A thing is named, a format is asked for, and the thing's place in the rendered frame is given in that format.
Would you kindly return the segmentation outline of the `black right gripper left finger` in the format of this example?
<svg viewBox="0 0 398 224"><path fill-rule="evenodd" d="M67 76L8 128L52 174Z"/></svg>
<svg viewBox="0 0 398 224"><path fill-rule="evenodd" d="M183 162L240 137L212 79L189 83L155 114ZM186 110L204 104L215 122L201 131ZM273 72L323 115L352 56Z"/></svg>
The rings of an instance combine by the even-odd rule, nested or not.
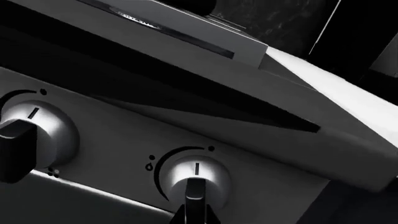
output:
<svg viewBox="0 0 398 224"><path fill-rule="evenodd" d="M0 128L0 182L15 184L36 167L37 126L23 120Z"/></svg>

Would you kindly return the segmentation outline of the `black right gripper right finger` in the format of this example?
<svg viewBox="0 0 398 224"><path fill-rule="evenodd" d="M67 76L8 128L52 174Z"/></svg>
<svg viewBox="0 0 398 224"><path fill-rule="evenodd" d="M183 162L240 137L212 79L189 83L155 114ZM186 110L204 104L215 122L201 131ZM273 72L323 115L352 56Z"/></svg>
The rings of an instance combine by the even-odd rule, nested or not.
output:
<svg viewBox="0 0 398 224"><path fill-rule="evenodd" d="M184 199L169 224L218 224L218 217L206 203L205 179L188 179Z"/></svg>

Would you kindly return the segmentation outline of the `round silver stove knob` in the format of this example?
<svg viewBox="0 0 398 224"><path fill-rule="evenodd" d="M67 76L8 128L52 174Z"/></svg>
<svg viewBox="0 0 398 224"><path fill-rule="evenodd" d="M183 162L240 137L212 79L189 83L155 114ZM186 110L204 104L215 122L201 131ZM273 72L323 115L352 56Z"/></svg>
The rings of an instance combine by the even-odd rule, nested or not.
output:
<svg viewBox="0 0 398 224"><path fill-rule="evenodd" d="M40 100L25 100L7 106L1 113L0 126L18 119L37 126L36 169L67 164L78 154L78 129L56 106Z"/></svg>
<svg viewBox="0 0 398 224"><path fill-rule="evenodd" d="M228 169L220 161L208 156L185 156L164 170L160 184L173 207L184 203L188 179L205 180L207 204L215 211L225 208L232 181Z"/></svg>

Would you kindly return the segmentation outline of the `stainless steel stove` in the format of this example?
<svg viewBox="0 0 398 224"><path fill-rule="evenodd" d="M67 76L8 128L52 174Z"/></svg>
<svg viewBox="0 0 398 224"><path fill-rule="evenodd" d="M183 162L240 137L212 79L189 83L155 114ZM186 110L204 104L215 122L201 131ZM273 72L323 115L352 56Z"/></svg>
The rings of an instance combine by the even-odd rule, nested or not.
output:
<svg viewBox="0 0 398 224"><path fill-rule="evenodd" d="M4 26L0 0L0 109L40 100L61 109L80 135L78 154L61 166L33 169L16 184L0 182L0 224L169 224L179 207L160 176L185 156L208 156L231 175L218 224L370 224L377 195L328 181L181 128L131 113L27 76L59 72L62 62L29 47Z"/></svg>

